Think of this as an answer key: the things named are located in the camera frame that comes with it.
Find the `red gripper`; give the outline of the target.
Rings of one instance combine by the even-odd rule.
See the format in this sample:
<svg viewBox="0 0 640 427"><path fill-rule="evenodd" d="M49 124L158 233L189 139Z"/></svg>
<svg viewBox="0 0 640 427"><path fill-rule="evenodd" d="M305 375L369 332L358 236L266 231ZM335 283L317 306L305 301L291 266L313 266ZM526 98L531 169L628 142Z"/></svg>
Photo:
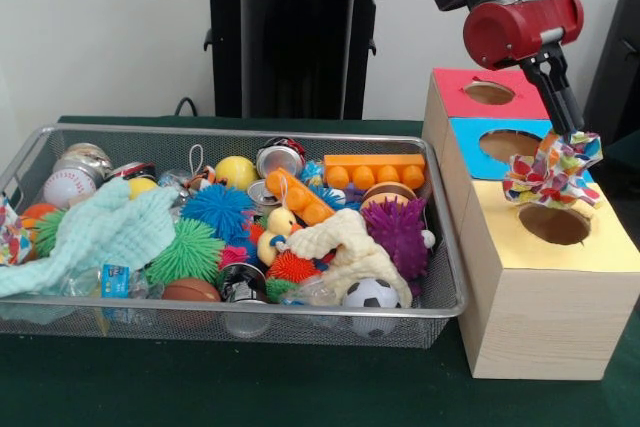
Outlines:
<svg viewBox="0 0 640 427"><path fill-rule="evenodd" d="M529 0L511 4L486 2L465 20L464 45L481 67L500 70L520 62L534 85L555 133L581 130L584 121L566 72L560 45L575 41L584 26L580 0ZM536 59L542 53L542 68Z"/></svg>

